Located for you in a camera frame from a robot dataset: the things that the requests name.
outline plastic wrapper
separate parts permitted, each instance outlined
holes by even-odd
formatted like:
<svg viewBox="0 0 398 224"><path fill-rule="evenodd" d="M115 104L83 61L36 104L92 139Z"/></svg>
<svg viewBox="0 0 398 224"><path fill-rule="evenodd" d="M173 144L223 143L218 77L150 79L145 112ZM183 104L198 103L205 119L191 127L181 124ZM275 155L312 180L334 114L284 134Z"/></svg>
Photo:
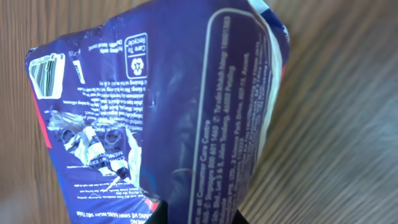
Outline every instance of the plastic wrapper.
<svg viewBox="0 0 398 224"><path fill-rule="evenodd" d="M25 67L72 223L231 223L289 51L258 0L158 0L30 49Z"/></svg>

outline wrinkled plastic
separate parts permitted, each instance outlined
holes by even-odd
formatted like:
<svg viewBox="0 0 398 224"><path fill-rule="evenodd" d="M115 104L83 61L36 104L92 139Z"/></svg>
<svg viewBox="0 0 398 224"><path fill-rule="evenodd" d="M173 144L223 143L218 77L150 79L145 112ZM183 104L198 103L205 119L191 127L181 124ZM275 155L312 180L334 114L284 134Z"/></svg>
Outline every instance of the wrinkled plastic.
<svg viewBox="0 0 398 224"><path fill-rule="evenodd" d="M28 51L72 223L231 223L289 37L258 0L158 0Z"/></svg>

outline purple package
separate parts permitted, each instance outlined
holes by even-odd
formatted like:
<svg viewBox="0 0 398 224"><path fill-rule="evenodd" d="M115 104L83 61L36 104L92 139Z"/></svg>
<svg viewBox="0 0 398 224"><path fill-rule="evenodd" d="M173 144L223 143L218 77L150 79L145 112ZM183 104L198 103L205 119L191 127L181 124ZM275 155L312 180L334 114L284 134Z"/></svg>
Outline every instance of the purple package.
<svg viewBox="0 0 398 224"><path fill-rule="evenodd" d="M154 0L30 49L72 223L231 223L289 52L262 0Z"/></svg>

